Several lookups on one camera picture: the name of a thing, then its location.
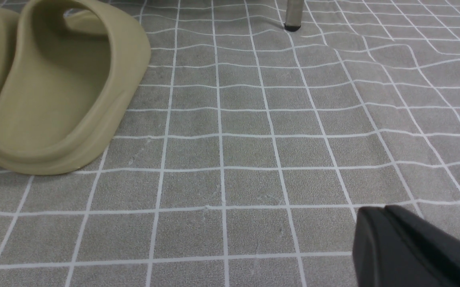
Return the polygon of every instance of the gray tile pattern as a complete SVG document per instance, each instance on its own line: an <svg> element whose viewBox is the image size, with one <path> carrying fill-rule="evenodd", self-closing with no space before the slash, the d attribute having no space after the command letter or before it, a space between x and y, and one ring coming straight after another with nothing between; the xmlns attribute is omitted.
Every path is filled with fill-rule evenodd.
<svg viewBox="0 0 460 287"><path fill-rule="evenodd" d="M460 0L109 2L150 67L95 162L0 168L0 286L351 287L364 205L460 238Z"/></svg>

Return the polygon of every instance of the floor mat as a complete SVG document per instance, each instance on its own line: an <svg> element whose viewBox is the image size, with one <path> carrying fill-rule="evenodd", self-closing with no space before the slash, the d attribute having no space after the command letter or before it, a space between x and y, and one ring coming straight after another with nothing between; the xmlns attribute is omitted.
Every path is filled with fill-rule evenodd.
<svg viewBox="0 0 460 287"><path fill-rule="evenodd" d="M460 238L460 0L111 4L150 67L91 165L0 169L0 287L356 286L364 205Z"/></svg>

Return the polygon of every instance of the white grid line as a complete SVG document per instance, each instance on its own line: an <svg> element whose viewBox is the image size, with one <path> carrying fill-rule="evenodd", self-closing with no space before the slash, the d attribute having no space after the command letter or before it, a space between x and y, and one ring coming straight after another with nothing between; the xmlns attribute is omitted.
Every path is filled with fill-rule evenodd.
<svg viewBox="0 0 460 287"><path fill-rule="evenodd" d="M215 20L214 15L214 0L210 1L212 20ZM215 21L212 21L212 38L214 41L214 60L215 60L215 86L217 95L217 129L219 131L219 166L224 167L224 154L223 154L223 125L221 120L221 96L219 94L219 60L217 58L217 43L215 37ZM225 189L225 170L221 169L219 173L219 181L221 184L221 205L226 207L226 189ZM225 269L225 287L230 287L230 265L228 263L228 230L226 228L226 209L223 208L221 212L222 227L223 227L223 254L224 269Z"/></svg>
<svg viewBox="0 0 460 287"><path fill-rule="evenodd" d="M8 229L7 229L7 232L5 234L5 237L2 240L2 243L0 244L0 256L2 256L2 253L4 252L5 245L8 242L8 239L10 238L12 230L14 230L14 227L16 225L17 219L19 218L19 213L21 212L21 209L23 208L24 202L26 201L26 198L28 196L28 193L30 192L31 183L33 182L34 178L35 178L35 176L30 176L30 178L28 179L28 183L26 184L26 188L24 189L23 197L21 198L21 201L19 202L19 205L17 207L17 211L13 215L12 221L8 226Z"/></svg>
<svg viewBox="0 0 460 287"><path fill-rule="evenodd" d="M456 201L435 201L427 199L415 199L401 202L388 202L388 203L362 203L362 204L316 204L316 205L204 205L204 206L192 206L192 207L172 207L172 208L160 208L159 212L181 212L181 211L200 211L200 210L242 210L242 209L316 209L316 208L359 208L363 206L376 206L384 207L386 205L411 205L414 203L425 203L431 205L460 205L460 200ZM89 215L110 215L110 214L153 214L157 209L136 209L136 210L90 210ZM86 211L69 210L69 211L35 211L35 212L5 212L0 211L0 216L78 216L84 215Z"/></svg>
<svg viewBox="0 0 460 287"><path fill-rule="evenodd" d="M354 165L350 167L338 167L338 169L380 169L383 167L390 167L392 165L419 165L421 167L429 167L437 169L439 167L452 167L454 165L460 165L460 161L446 163L445 165L429 165L427 163L406 161L406 160L395 160L393 162L383 163L382 165ZM238 166L226 166L226 167L203 167L199 169L154 169L154 168L139 168L139 167L120 167L115 169L103 169L101 173L112 173L117 171L143 171L143 172L168 172L168 173L186 173L186 172L197 172L197 171L218 171L220 169L240 169L246 171L277 171L277 167L238 167ZM334 170L335 167L282 167L283 171L312 171L312 170ZM72 174L96 174L99 171L73 171ZM12 173L12 171L3 170L0 174Z"/></svg>
<svg viewBox="0 0 460 287"><path fill-rule="evenodd" d="M251 38L251 46L253 47L255 61L256 61L256 65L257 65L257 69L258 69L258 78L260 80L260 86L261 86L262 96L263 96L263 103L265 105L265 108L268 109L267 96L266 96L265 89L263 88L265 85L263 84L263 77L262 77L262 73L261 73L260 62L259 62L259 59L258 59L258 54L257 54L257 51L256 51L256 47L255 47L255 41L254 41L254 38L252 36L253 29L251 28L251 18L249 17L249 11L248 11L248 6L247 6L247 1L246 0L244 0L244 4L246 5L246 16L248 16L249 35L250 35L250 38ZM295 229L295 226L294 226L294 220L292 218L292 210L289 207L290 201L288 200L288 192L286 191L285 180L284 180L283 171L282 171L282 168L281 168L281 160L279 159L278 147L277 147L277 144L276 144L276 140L274 138L274 135L275 135L275 133L274 133L274 125L272 123L272 119L270 118L270 112L267 112L267 119L268 119L268 125L269 125L269 128L270 128L270 134L271 134L271 136L273 136L272 145L273 145L273 149L274 149L274 156L276 158L276 165L278 167L279 179L281 181L281 189L283 191L283 200L284 200L284 202L285 202L285 204L287 206L286 214L288 215L288 222L290 223L290 232L292 233L292 238L294 240L295 252L296 252L296 254L298 254L298 256L297 256L297 264L298 264L298 267L299 267L299 275L301 277L301 284L302 284L303 287L306 287L307 283L306 283L306 277L304 275L304 265L302 263L302 258L300 256L301 251L300 251L300 247L299 247L299 239L297 238L297 233L296 233L296 229Z"/></svg>
<svg viewBox="0 0 460 287"><path fill-rule="evenodd" d="M292 39L292 36L290 34L288 34L288 38L290 39L290 45L292 47L295 47L294 40ZM320 128L320 131L321 131L321 134L322 134L321 138L324 139L326 148L327 148L327 150L329 152L329 156L331 157L332 165L334 167L334 170L336 171L336 174L337 174L337 177L338 177L338 180L339 180L339 184L341 186L343 194L345 195L345 199L346 199L346 201L347 201L347 203L349 205L352 205L352 200L350 200L350 196L348 194L348 191L346 190L345 182L343 181L343 177L341 176L341 172L339 171L339 168L338 168L338 163L337 163L336 158L334 156L334 153L332 151L331 145L329 144L329 139L328 139L327 134L325 132L324 125L322 124L322 121L321 121L319 112L317 110L317 107L315 106L315 103L313 102L313 96L311 95L311 91L308 88L308 83L306 82L306 77L304 75L304 71L302 70L301 64L299 63L299 58L297 57L296 49L293 49L293 53L294 53L294 58L295 58L297 66L298 66L299 72L301 73L301 78L302 78L302 81L303 81L304 86L306 88L306 92L308 94L308 98L309 98L309 101L310 101L310 104L311 104L311 107L312 107L312 111L314 112L315 116L317 117L317 122L319 123L319 128ZM352 218L354 219L354 221L357 221L357 214L356 214L355 209L350 208L350 214L352 215Z"/></svg>
<svg viewBox="0 0 460 287"><path fill-rule="evenodd" d="M166 127L164 128L165 136L168 135L170 131L170 118L171 118L171 107L173 102L173 84L175 83L175 65L177 63L177 43L178 43L178 19L180 17L180 3L181 0L178 0L177 4L177 22L175 22L175 49L173 52L173 68L171 72L171 88L170 88L170 98L168 99L168 115L166 116ZM155 215L154 215L154 222L152 226L152 234L150 236L150 250L148 257L150 260L154 258L154 251L155 251L155 240L157 239L157 225L159 224L159 208L161 207L161 195L162 195L162 185L164 183L164 168L166 166L166 149L168 147L168 138L164 138L163 146L162 146L162 155L161 155L161 171L159 174L159 185L157 187L157 197L155 202ZM152 265L153 263L148 264L147 270L147 281L146 287L150 287L151 280L152 280Z"/></svg>
<svg viewBox="0 0 460 287"><path fill-rule="evenodd" d="M72 280L72 275L74 273L75 263L76 263L76 260L77 260L77 256L79 254L79 249L81 247L81 242L83 240L83 234L84 234L84 230L85 230L85 227L86 227L86 222L88 222L88 216L90 214L90 208L92 207L92 201L94 199L95 190L97 190L97 183L99 182L99 178L101 176L101 171L102 171L102 168L104 167L104 162L106 161L106 155L108 154L108 148L109 148L109 146L106 147L106 149L104 149L104 152L103 152L102 158L101 158L101 162L99 163L99 170L97 171L97 173L95 175L94 182L92 183L92 188L90 190L90 195L88 196L88 200L86 202L86 210L84 212L81 227L79 227L79 233L78 233L78 236L77 236L76 245L75 245L75 248L74 248L74 252L72 254L71 265L69 267L69 273L67 274L67 278L65 280L65 287L69 287L70 282Z"/></svg>

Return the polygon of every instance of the chair leg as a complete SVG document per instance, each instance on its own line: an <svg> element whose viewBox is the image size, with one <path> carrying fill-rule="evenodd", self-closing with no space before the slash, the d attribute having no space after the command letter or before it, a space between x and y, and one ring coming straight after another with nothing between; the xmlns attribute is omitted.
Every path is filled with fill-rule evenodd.
<svg viewBox="0 0 460 287"><path fill-rule="evenodd" d="M301 27L304 0L288 0L286 4L286 31L297 31Z"/></svg>

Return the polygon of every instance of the gray grid mat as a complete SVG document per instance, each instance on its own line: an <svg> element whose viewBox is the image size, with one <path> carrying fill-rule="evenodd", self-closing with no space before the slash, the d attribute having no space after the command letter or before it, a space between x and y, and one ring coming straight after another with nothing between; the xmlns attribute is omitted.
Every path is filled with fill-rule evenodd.
<svg viewBox="0 0 460 287"><path fill-rule="evenodd" d="M363 205L460 238L460 0L112 4L150 67L97 161L0 170L0 287L355 286Z"/></svg>

